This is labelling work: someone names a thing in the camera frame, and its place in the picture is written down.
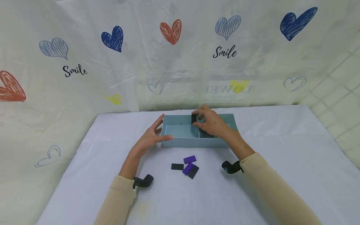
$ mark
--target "right hand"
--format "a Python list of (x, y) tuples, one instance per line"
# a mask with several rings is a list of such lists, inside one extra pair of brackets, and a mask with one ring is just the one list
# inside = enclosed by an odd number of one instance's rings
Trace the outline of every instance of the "right hand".
[(221, 119), (221, 117), (207, 105), (202, 105), (197, 110), (193, 111), (191, 114), (199, 115), (201, 120), (205, 117), (204, 123), (193, 123), (194, 126), (200, 128), (208, 134), (211, 134), (216, 137), (224, 135), (224, 132), (229, 130), (229, 126)]

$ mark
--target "white wall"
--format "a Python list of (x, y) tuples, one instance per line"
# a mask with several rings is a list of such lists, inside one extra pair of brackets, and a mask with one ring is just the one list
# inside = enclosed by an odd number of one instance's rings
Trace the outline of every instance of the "white wall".
[(360, 32), (301, 102), (310, 107), (345, 155), (360, 168)]

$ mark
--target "white backdrop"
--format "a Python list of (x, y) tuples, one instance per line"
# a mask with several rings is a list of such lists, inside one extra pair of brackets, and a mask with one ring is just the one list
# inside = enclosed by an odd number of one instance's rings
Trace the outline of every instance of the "white backdrop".
[(356, 0), (1, 0), (0, 223), (37, 221), (100, 113), (300, 102), (359, 12)]

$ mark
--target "gray heart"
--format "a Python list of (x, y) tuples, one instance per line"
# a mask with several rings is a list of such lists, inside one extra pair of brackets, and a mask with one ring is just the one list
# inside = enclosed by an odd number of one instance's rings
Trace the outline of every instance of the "gray heart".
[[(58, 153), (59, 156), (57, 156), (56, 158), (52, 158), (50, 153), (51, 151), (56, 151)], [(60, 158), (61, 155), (61, 150), (59, 147), (57, 147), (56, 145), (53, 145), (49, 148), (48, 150), (48, 157), (47, 158), (43, 158), (41, 160), (39, 160), (36, 164), (35, 167), (42, 167), (42, 166), (46, 166), (49, 165), (50, 163), (55, 162), (58, 158)]]
[(292, 79), (291, 77), (286, 78), (283, 82), (284, 87), (286, 89), (288, 89), (289, 91), (296, 91), (299, 90), (300, 88), (302, 88), (306, 83), (306, 78), (305, 77), (298, 77), (296, 79)]
[(156, 94), (161, 94), (162, 91), (164, 90), (164, 84), (162, 82), (157, 82), (155, 85), (153, 84), (148, 84), (148, 89)]

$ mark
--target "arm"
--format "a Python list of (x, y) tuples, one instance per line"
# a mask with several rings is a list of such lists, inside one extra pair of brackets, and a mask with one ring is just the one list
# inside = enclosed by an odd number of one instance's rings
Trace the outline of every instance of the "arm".
[(259, 153), (232, 130), (210, 108), (203, 105), (193, 114), (205, 116), (205, 123), (194, 123), (211, 135), (222, 138), (240, 160), (245, 179), (268, 205), (280, 224), (321, 225), (322, 223), (300, 196), (269, 166)]
[(129, 208), (136, 196), (132, 185), (134, 184), (134, 177), (141, 157), (148, 148), (157, 142), (172, 139), (170, 135), (157, 136), (161, 132), (161, 128), (158, 129), (158, 126), (162, 124), (163, 117), (164, 114), (146, 130), (130, 150), (119, 175), (114, 178), (110, 186), (110, 190), (95, 219), (94, 225), (122, 225), (125, 223)]

